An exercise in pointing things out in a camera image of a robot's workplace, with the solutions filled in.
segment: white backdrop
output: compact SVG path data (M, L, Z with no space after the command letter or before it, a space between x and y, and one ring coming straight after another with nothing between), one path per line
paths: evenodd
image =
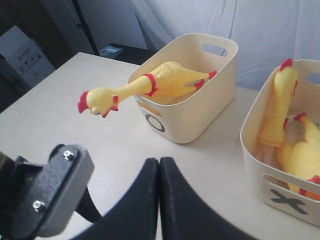
M239 46L237 85L259 90L287 58L320 60L319 0L131 0L153 45L199 32Z

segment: plastic storage bin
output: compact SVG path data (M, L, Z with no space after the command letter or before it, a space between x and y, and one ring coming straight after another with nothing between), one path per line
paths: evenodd
M310 83L308 77L310 74L320 73L320 61L295 60L293 61L293 67L299 71L299 84L295 91L295 97L291 99L288 116L306 112L308 118L314 123L319 122L320 85ZM278 70L279 67L273 71L262 87L241 129L240 139L247 180L251 189L261 201L308 223L320 226L320 201L292 192L283 183L292 183L317 194L320 194L320 185L283 172L274 157L268 164L260 161L263 146L258 142L258 137L268 105L269 91Z
M226 56L206 52L205 45L225 49ZM198 91L172 99L169 103L155 102L147 96L134 96L152 129L175 143L185 144L197 139L234 98L237 56L238 46L230 39L190 33L176 38L142 64L130 76L128 83L167 61L204 73L218 71Z

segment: rubber chicken neck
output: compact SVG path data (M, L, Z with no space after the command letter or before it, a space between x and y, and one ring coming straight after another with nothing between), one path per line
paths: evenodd
M105 118L110 111L118 111L118 105L133 95L179 97L200 89L204 79L212 79L216 71L198 72L182 67L174 61L164 62L150 73L120 88L95 88L84 92L78 103L79 113L89 109L94 115ZM193 86L187 84L199 80Z
M283 142L283 123L298 85L298 71L292 65L292 59L288 58L275 74L273 80L274 104L259 136L261 144L278 148Z
M305 141L298 142L294 146L288 143L285 133L288 122L286 118L281 132L283 143L279 148L276 148L276 158L286 173L320 184L320 129L308 119L305 112L298 114L294 120L304 125ZM299 188L291 183L288 183L288 186L295 193L320 201L319 194Z

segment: table surface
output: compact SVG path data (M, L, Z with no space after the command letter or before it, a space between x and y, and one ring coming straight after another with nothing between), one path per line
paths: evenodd
M257 91L237 88L231 104L188 144L173 143L152 130L133 97L106 118L78 113L82 92L121 87L138 67L78 53L0 114L1 151L45 164L57 144L86 146L95 164L88 187L103 214L128 190L146 158L173 157L211 208L257 239L319 238L319 227L266 205L248 188L240 129ZM65 231L50 239L67 240L89 225L75 213ZM156 239L162 239L160 223Z

